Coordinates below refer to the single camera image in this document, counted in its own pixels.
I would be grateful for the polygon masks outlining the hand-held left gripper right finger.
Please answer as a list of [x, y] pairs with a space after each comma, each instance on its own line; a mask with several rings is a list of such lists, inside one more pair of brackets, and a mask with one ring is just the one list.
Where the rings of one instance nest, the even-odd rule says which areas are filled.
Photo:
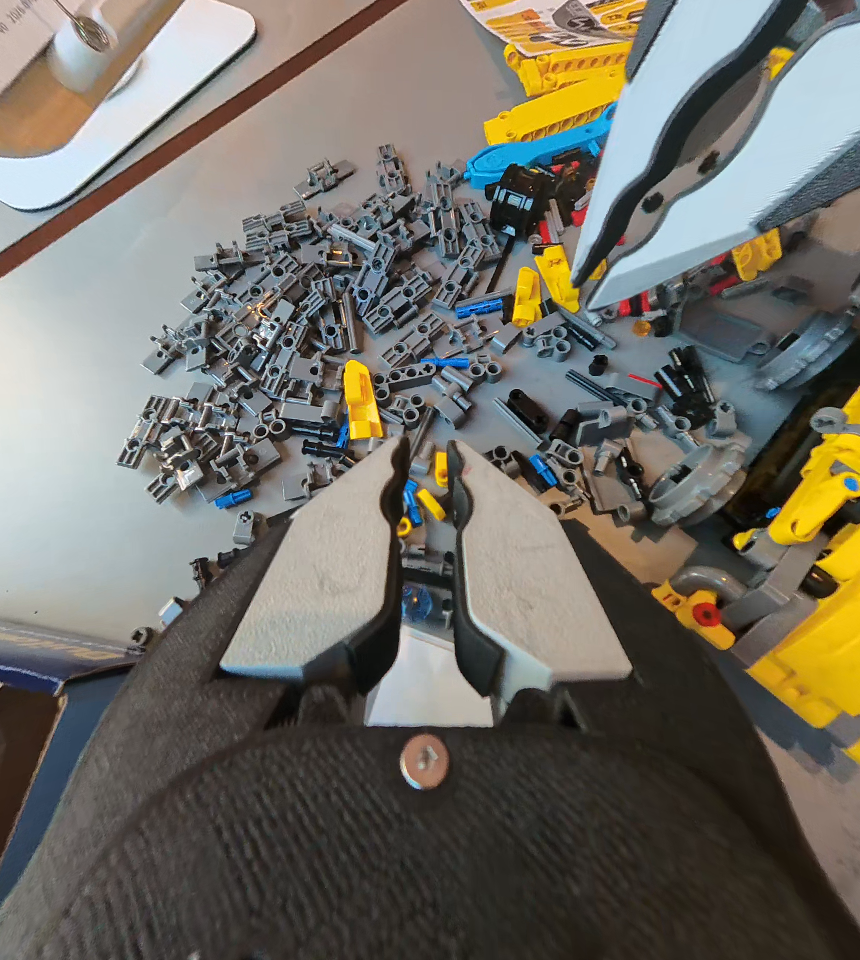
[[464, 441], [447, 445], [455, 652], [484, 697], [618, 681], [632, 666], [551, 510]]

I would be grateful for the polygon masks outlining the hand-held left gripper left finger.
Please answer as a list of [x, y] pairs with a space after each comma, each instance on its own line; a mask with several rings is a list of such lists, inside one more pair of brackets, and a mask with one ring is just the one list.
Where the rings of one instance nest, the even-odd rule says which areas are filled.
[[410, 444], [391, 438], [289, 518], [220, 660], [231, 676], [367, 694], [397, 656], [397, 525]]

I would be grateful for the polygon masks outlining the pile of brick parts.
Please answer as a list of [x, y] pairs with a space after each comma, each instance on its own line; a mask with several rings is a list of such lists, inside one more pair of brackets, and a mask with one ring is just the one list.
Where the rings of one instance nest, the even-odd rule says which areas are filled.
[[[486, 122], [487, 146], [597, 119], [625, 85], [630, 42], [533, 57], [508, 44], [528, 100]], [[285, 503], [345, 474], [359, 461], [355, 446], [410, 431], [417, 479], [403, 495], [406, 539], [426, 515], [445, 519], [441, 495], [421, 483], [447, 485], [431, 434], [465, 425], [470, 391], [503, 375], [497, 355], [515, 343], [556, 361], [573, 342], [615, 350], [580, 305], [563, 246], [565, 230], [582, 224], [602, 152], [532, 166], [556, 177], [556, 193], [526, 239], [492, 230], [490, 201], [463, 178], [466, 165], [437, 163], [416, 191], [389, 143], [377, 150], [378, 191], [347, 213], [307, 208], [355, 171], [324, 159], [297, 200], [244, 219], [244, 247], [196, 258], [188, 315], [151, 338], [143, 366], [160, 376], [183, 361], [199, 378], [184, 395], [148, 399], [117, 464], [134, 471], [152, 458], [156, 503], [192, 490], [220, 510], [241, 508], [234, 547], [192, 560], [199, 590], [260, 534], [248, 505], [292, 436], [307, 469], [284, 487]]]

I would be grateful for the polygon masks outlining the yellow grey toy brick vehicle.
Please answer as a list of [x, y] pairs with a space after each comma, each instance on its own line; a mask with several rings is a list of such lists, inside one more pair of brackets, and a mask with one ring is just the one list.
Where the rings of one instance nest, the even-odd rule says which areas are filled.
[[[835, 318], [844, 333], [860, 273], [849, 303]], [[860, 767], [860, 383], [809, 427], [796, 487], [765, 525], [733, 538], [755, 578], [691, 565], [652, 597]]]

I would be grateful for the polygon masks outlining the grey desk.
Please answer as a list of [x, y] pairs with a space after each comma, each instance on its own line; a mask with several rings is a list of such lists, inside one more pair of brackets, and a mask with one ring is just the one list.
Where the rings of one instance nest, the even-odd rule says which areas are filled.
[[157, 506], [148, 475], [115, 466], [137, 404], [169, 384], [141, 363], [183, 315], [194, 257], [294, 198], [312, 162], [357, 165], [334, 204], [373, 189], [380, 143], [422, 180], [520, 97], [460, 2], [402, 2], [0, 278], [0, 619], [121, 643], [229, 543], [220, 511]]

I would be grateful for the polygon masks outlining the building instruction booklet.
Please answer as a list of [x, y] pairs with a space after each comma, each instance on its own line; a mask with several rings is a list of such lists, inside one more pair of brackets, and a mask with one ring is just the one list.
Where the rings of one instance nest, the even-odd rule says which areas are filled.
[[454, 643], [403, 624], [394, 664], [366, 698], [364, 725], [489, 728], [492, 724], [490, 701], [463, 678]]

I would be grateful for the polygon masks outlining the yellow grey sticker sheet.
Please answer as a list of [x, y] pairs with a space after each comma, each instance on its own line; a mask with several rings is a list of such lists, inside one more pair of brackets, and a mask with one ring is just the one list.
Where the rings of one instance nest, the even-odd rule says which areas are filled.
[[646, 1], [461, 1], [485, 30], [525, 57], [631, 41]]

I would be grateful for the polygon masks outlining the blue brick separator tool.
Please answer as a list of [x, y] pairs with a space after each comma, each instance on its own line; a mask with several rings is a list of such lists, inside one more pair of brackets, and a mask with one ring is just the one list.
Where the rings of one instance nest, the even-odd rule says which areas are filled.
[[485, 147], [467, 163], [463, 178], [474, 189], [484, 189], [500, 181], [510, 165], [550, 166], [574, 152], [600, 155], [613, 123], [617, 103], [609, 104], [595, 120], [567, 131], [531, 141], [508, 142]]

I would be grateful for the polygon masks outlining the black rubber tyre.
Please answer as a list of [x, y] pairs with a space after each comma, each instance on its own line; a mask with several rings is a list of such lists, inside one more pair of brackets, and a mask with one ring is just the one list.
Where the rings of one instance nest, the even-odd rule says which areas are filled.
[[488, 220], [496, 234], [526, 239], [544, 219], [555, 197], [556, 177], [543, 169], [510, 164], [499, 181], [484, 187]]

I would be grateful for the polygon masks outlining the blue cardboard box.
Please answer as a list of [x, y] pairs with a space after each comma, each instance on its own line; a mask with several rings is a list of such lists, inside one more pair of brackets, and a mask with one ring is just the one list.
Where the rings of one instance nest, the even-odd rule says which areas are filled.
[[121, 643], [0, 620], [1, 733], [17, 749], [0, 825], [0, 907], [46, 832], [76, 762], [153, 630]]

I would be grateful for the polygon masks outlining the adjoining grey table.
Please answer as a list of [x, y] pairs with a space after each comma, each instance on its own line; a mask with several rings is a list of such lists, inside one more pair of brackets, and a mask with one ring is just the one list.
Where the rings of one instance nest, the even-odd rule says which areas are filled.
[[254, 17], [253, 42], [80, 192], [52, 209], [36, 212], [19, 212], [0, 202], [0, 279], [387, 17], [402, 2], [236, 5]]

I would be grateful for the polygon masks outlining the wooden document stand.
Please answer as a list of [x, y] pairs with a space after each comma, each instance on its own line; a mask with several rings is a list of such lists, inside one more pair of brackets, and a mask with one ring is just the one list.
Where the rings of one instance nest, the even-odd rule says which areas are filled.
[[0, 202], [35, 211], [74, 196], [229, 64], [256, 31], [242, 8], [183, 3], [67, 145], [33, 158], [0, 156]]

